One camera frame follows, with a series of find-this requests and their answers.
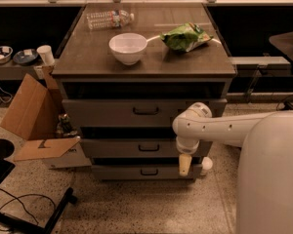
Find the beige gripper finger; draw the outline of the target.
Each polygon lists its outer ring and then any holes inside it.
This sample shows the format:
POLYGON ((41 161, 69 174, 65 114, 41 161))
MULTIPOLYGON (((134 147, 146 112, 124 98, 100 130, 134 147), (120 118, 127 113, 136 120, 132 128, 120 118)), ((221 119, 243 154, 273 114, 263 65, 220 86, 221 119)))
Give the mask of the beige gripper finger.
POLYGON ((179 174, 180 176, 187 176, 191 165, 192 157, 188 154, 179 155, 179 174))

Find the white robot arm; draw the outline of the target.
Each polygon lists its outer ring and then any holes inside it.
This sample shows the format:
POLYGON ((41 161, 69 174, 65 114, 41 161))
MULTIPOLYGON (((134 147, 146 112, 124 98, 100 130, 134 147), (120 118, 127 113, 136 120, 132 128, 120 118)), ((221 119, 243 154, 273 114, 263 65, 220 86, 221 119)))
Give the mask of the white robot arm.
POLYGON ((197 102, 172 128, 181 176, 202 140, 241 149, 235 234, 293 234, 293 110, 214 118, 197 102))

